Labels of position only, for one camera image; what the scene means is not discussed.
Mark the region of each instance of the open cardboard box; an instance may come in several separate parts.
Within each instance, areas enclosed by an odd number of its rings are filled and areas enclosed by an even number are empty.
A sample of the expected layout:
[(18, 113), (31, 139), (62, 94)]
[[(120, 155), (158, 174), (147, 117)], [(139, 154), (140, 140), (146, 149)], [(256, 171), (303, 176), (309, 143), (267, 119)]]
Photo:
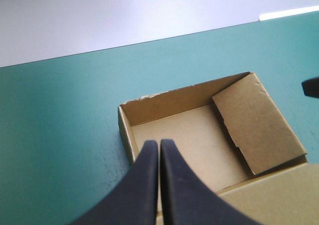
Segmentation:
[(307, 164), (306, 150), (254, 73), (144, 96), (118, 113), (130, 162), (145, 140), (174, 139), (197, 176), (253, 219), (319, 221), (319, 166)]

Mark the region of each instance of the black object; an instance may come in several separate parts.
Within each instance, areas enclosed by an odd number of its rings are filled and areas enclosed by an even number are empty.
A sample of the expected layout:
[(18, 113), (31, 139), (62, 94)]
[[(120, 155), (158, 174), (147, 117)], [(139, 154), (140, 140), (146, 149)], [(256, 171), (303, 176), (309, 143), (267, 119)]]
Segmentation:
[(301, 85), (306, 96), (319, 98), (319, 77), (305, 80)]
[(173, 140), (160, 143), (160, 191), (165, 225), (257, 225), (214, 194), (192, 171)]
[(158, 200), (158, 145), (146, 141), (129, 172), (74, 225), (154, 225)]

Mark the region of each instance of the table surface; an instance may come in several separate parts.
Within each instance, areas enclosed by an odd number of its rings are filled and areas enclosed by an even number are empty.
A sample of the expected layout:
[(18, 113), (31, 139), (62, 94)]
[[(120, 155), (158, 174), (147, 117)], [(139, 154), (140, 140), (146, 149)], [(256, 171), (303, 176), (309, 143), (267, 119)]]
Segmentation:
[(319, 12), (1, 68), (0, 224), (65, 224), (116, 185), (120, 103), (244, 71), (318, 163)]

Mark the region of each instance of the box flap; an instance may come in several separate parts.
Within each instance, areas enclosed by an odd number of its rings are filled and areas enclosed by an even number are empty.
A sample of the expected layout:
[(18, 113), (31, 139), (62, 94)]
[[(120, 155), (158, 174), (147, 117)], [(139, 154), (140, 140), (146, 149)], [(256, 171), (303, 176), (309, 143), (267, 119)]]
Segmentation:
[(319, 165), (302, 164), (219, 195), (261, 224), (318, 224), (318, 183)]
[(230, 85), (213, 100), (254, 174), (306, 153), (255, 74)]

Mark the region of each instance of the white light strip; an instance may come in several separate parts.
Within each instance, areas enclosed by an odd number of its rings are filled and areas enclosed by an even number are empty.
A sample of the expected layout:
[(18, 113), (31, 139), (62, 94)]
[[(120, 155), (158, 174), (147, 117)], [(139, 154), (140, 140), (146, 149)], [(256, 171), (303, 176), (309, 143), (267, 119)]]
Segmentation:
[(319, 5), (310, 6), (310, 7), (304, 7), (304, 8), (298, 8), (298, 9), (282, 10), (282, 11), (277, 11), (277, 12), (261, 14), (259, 16), (259, 20), (262, 21), (262, 20), (268, 20), (268, 19), (281, 18), (281, 17), (290, 16), (290, 15), (313, 12), (313, 11), (317, 11), (317, 10), (319, 10)]

